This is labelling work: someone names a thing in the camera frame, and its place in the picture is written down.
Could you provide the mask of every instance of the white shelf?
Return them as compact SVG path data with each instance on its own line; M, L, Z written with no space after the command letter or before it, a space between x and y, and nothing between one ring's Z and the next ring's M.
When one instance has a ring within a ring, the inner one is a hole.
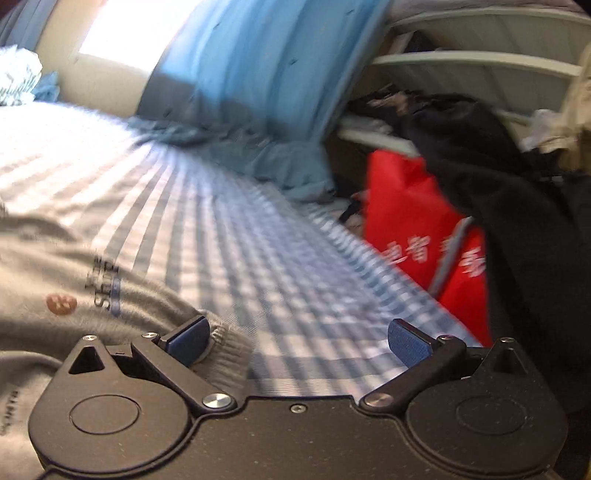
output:
M410 158L420 157L414 144L403 138L393 137L375 132L364 130L354 130L351 128L341 128L337 133L338 137L350 142L366 145L376 150L388 150Z
M419 53L402 53L376 57L374 65L412 65L412 64L466 64L490 67L506 67L529 70L540 74L571 79L579 75L581 67L557 60L548 60L514 53L491 51L453 51L437 50Z
M405 2L399 3L403 11ZM396 22L394 29L397 34L421 30L435 45L452 50L515 53L573 65L591 42L591 18L553 8L430 11Z

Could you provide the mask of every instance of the sunlight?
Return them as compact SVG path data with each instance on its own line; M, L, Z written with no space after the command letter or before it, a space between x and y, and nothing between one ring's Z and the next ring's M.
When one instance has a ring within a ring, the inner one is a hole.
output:
M202 0L108 0L80 53L152 72L164 49Z

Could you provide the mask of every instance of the bed sheet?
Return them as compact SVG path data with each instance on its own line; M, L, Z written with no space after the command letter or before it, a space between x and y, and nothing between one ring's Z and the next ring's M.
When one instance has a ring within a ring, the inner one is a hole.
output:
M65 105L0 109L0 197L219 314L255 344L250 388L356 398L403 372L401 317L470 345L463 325L318 205L178 148L135 146L125 124Z

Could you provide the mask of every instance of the beige cloth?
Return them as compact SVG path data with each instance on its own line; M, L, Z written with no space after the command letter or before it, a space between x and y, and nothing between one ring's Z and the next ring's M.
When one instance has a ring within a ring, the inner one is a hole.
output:
M539 148L542 153L564 148L567 151L558 161L561 168L591 174L591 44L580 64L581 73L569 87L561 117Z

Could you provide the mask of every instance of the white wall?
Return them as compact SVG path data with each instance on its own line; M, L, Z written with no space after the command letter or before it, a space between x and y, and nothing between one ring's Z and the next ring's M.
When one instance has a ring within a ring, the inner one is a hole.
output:
M78 53L103 0L59 0L37 54L44 72L58 71L62 100L127 117L135 113L149 73Z

